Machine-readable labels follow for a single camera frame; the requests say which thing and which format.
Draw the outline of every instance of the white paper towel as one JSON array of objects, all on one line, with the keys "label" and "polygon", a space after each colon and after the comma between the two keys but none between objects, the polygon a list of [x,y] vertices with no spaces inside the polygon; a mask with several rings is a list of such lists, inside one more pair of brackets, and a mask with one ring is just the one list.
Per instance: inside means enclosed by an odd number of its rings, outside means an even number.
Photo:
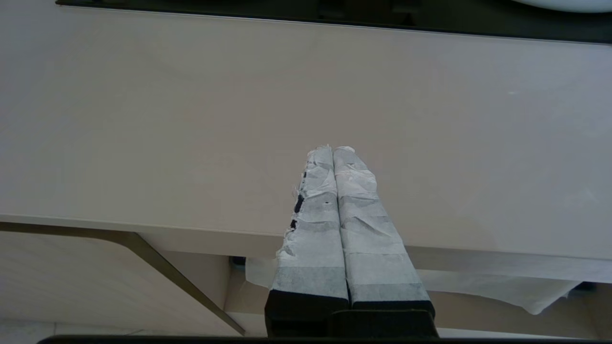
[{"label": "white paper towel", "polygon": [[[247,281],[271,288],[276,262],[267,258],[247,258]],[[581,281],[537,279],[464,272],[417,270],[427,291],[445,291],[487,297],[523,307],[536,315],[566,295]]]}]

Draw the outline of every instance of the black plastic part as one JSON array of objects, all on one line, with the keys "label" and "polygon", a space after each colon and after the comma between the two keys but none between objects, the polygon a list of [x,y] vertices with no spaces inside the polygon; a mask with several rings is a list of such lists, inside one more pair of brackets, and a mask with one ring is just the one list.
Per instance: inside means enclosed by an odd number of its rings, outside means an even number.
[{"label": "black plastic part", "polygon": [[327,319],[347,310],[348,300],[271,290],[265,315],[268,337],[325,337]]},{"label": "black plastic part", "polygon": [[354,310],[423,310],[436,318],[436,310],[431,301],[377,301],[355,302],[351,307]]},{"label": "black plastic part", "polygon": [[43,339],[39,344],[308,344],[308,343],[342,343],[342,344],[400,344],[400,343],[444,343],[444,344],[610,344],[606,340],[577,339],[500,339],[500,338],[449,338],[449,339],[388,339],[388,338],[232,338],[232,337],[159,337],[159,336],[124,336],[124,335],[59,335]]},{"label": "black plastic part", "polygon": [[426,310],[344,310],[328,320],[328,333],[341,338],[438,338]]}]

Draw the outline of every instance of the floor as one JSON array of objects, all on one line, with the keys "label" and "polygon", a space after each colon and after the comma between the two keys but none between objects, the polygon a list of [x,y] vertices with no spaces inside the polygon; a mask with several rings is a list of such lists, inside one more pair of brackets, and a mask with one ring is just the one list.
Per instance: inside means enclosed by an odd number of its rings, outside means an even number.
[{"label": "floor", "polygon": [[0,320],[0,343],[2,344],[36,344],[47,337],[60,334],[181,335],[150,330],[121,329],[118,327]]}]

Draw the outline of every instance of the black hole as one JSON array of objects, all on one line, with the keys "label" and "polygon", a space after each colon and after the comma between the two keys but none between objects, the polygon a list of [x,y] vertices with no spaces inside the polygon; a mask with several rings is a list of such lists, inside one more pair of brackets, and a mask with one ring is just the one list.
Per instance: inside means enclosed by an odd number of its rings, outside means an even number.
[{"label": "black hole", "polygon": [[293,209],[293,212],[300,212],[300,208],[302,207],[302,202],[304,202],[304,197],[302,197],[302,195],[298,195],[296,207]]}]

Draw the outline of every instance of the white bowl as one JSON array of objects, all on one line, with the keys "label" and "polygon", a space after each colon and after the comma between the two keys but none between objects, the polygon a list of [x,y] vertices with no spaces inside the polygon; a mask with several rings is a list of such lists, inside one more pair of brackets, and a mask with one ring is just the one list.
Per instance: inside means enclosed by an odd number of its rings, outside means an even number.
[{"label": "white bowl", "polygon": [[612,0],[514,0],[523,4],[541,7],[543,9],[580,12],[603,13],[612,12]]}]

